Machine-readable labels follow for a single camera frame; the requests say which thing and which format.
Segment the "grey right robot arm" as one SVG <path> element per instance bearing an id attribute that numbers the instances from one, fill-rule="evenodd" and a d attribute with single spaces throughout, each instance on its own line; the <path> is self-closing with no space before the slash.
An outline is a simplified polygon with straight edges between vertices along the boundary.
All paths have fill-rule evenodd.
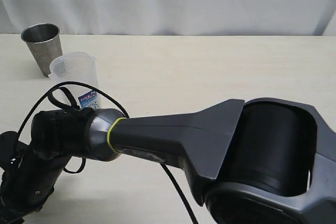
<path id="1" fill-rule="evenodd" d="M 1 223 L 40 210 L 73 156 L 122 154 L 180 168 L 217 223 L 335 223 L 335 132 L 311 105 L 230 99 L 141 118 L 57 107 L 34 116 L 29 145 L 1 135 Z"/>

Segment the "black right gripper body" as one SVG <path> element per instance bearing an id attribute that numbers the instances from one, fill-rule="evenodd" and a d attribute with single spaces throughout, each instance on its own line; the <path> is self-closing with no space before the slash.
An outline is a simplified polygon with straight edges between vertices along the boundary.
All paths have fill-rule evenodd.
<path id="1" fill-rule="evenodd" d="M 22 219 L 41 210 L 64 167 L 68 155 L 58 155 L 45 161 L 33 149 L 19 142 L 14 151 L 17 133 L 1 134 L 1 218 Z"/>

